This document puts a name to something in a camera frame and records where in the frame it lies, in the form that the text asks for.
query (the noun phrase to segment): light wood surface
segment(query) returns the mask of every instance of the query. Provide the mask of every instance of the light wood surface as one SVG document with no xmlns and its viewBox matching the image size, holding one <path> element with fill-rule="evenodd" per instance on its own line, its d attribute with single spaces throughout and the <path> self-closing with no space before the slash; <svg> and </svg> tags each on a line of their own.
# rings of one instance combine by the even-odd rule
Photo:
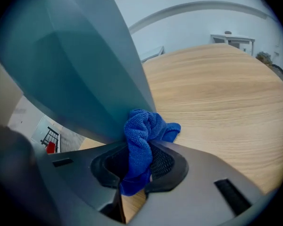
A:
<svg viewBox="0 0 283 226">
<path fill-rule="evenodd" d="M 283 82 L 267 66 L 229 45 L 211 44 L 156 57 L 143 67 L 157 112 L 182 126 L 175 143 L 220 157 L 265 193 L 279 186 Z M 134 211 L 144 200 L 125 199 L 124 208 Z"/>
</svg>

